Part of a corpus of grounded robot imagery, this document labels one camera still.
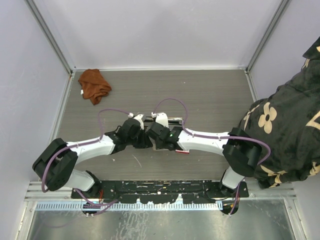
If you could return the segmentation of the black stapler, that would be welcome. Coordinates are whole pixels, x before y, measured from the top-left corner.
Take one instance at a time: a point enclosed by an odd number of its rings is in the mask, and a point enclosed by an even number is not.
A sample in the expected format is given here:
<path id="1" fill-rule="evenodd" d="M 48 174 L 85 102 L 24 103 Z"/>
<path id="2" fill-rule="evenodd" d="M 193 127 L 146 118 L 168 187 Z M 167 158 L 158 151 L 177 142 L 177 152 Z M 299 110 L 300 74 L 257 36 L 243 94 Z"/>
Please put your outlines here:
<path id="1" fill-rule="evenodd" d="M 155 120 L 155 118 L 152 118 L 151 116 L 147 116 L 144 119 L 144 123 L 151 123 Z M 168 124 L 169 125 L 182 125 L 183 123 L 183 118 L 181 117 L 168 117 Z"/>

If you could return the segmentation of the red white staple box sleeve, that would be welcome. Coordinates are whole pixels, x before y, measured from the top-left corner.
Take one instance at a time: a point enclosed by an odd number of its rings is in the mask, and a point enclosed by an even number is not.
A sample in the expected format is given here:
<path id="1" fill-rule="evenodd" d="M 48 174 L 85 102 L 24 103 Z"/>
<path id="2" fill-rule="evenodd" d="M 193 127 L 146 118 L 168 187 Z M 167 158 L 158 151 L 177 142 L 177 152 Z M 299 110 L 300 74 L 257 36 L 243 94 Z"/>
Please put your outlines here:
<path id="1" fill-rule="evenodd" d="M 175 152 L 176 153 L 181 153 L 181 154 L 189 154 L 190 153 L 189 150 L 178 150 L 178 149 L 176 149 Z"/>

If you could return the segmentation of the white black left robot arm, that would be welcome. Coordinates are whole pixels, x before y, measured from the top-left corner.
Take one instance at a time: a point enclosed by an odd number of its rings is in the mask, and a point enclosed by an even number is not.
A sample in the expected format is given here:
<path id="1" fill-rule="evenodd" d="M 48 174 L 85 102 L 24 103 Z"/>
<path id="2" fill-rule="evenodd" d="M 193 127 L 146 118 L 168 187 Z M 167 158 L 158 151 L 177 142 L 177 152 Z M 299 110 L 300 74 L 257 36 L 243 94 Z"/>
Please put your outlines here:
<path id="1" fill-rule="evenodd" d="M 76 164 L 116 154 L 127 146 L 137 149 L 153 146 L 145 134 L 142 114 L 128 118 L 116 130 L 106 132 L 101 137 L 80 142 L 65 142 L 56 138 L 33 163 L 32 169 L 42 180 L 45 192 L 69 187 L 81 191 L 88 198 L 96 198 L 102 190 L 100 180 L 88 170 L 76 170 Z"/>

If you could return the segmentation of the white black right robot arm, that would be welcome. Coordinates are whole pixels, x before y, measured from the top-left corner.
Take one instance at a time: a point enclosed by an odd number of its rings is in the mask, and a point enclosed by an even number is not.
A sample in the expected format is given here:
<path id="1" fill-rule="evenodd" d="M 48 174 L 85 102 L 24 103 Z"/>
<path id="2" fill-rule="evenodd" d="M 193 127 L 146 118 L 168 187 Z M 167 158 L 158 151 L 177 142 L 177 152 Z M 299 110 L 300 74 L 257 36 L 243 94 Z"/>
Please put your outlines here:
<path id="1" fill-rule="evenodd" d="M 153 122 L 145 134 L 154 140 L 157 149 L 176 152 L 195 150 L 223 156 L 229 167 L 219 182 L 219 191 L 225 197 L 234 197 L 239 183 L 245 177 L 254 175 L 262 152 L 258 143 L 236 127 L 230 132 L 205 133 L 184 130 L 181 126 L 168 128 Z"/>

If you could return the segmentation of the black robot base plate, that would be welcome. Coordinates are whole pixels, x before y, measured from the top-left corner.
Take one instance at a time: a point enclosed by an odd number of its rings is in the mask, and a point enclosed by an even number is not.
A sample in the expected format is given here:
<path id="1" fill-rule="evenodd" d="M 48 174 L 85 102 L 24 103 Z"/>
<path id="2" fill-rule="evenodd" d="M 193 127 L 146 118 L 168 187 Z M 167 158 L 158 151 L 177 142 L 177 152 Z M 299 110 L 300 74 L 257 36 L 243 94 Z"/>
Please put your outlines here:
<path id="1" fill-rule="evenodd" d="M 93 189 L 83 191 L 87 199 L 101 199 L 105 203 L 118 200 L 123 204 L 173 204 L 182 197 L 184 204 L 214 203 L 217 199 L 234 198 L 235 193 L 220 189 L 213 180 L 103 180 Z"/>

